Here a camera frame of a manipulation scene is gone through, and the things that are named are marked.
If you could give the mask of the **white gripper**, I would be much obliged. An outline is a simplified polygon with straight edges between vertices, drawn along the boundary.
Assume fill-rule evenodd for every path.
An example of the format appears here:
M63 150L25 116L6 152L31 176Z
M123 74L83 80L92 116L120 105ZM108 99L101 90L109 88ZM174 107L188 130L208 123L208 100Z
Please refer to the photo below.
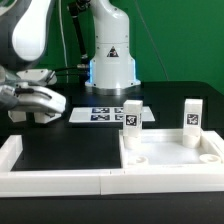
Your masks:
M48 69L0 68L0 111L63 113L66 98L48 88L56 81L55 72Z

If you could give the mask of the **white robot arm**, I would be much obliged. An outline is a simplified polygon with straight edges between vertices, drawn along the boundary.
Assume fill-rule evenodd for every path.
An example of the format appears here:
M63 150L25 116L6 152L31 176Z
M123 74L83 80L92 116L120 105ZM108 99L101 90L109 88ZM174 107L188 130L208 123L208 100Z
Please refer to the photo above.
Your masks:
M0 2L0 111L61 114L66 99L47 86L56 81L53 70L36 70L44 55L49 20L55 0ZM87 56L78 15L91 10L95 55ZM103 94L119 95L136 87L135 60L129 52L129 17L109 0L74 0L68 11L76 29L84 67L85 86Z

